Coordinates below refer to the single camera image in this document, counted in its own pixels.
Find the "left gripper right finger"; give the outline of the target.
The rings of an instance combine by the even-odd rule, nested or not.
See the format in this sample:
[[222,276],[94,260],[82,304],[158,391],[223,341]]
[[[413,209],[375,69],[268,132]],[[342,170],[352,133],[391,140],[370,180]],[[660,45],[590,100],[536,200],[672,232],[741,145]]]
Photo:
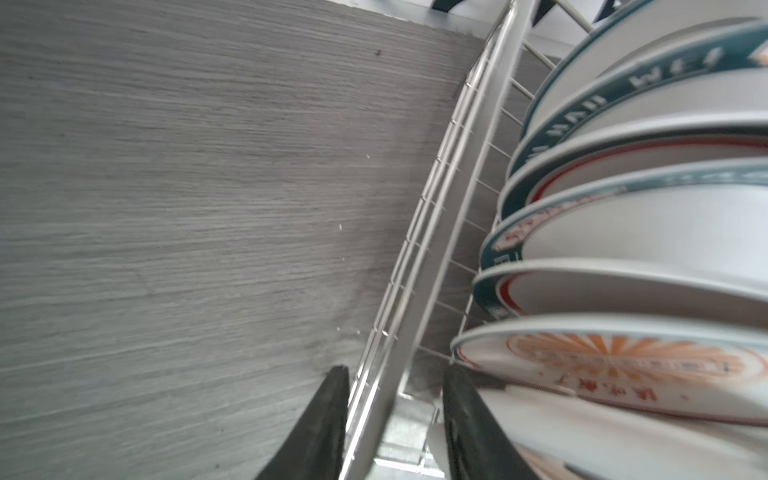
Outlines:
[[453,479],[535,479],[462,367],[444,372],[443,410]]

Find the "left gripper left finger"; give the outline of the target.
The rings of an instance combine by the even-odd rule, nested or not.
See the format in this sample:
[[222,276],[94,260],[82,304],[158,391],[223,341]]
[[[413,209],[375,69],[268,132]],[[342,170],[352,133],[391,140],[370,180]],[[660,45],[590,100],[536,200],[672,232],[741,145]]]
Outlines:
[[339,478],[346,440],[349,371],[332,367],[258,480]]

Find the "wire dish rack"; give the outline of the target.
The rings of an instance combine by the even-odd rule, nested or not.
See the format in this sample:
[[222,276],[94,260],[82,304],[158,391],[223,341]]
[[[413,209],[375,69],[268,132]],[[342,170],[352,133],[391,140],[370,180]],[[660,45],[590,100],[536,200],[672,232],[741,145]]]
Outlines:
[[508,148],[499,126],[518,126],[535,82],[517,67],[551,70],[588,34],[611,2],[503,1],[496,20],[463,19],[483,47],[456,103],[406,230],[352,376],[344,479],[440,479],[429,433],[442,419],[449,344],[482,314],[471,279],[476,245],[494,223],[497,189],[486,169]]

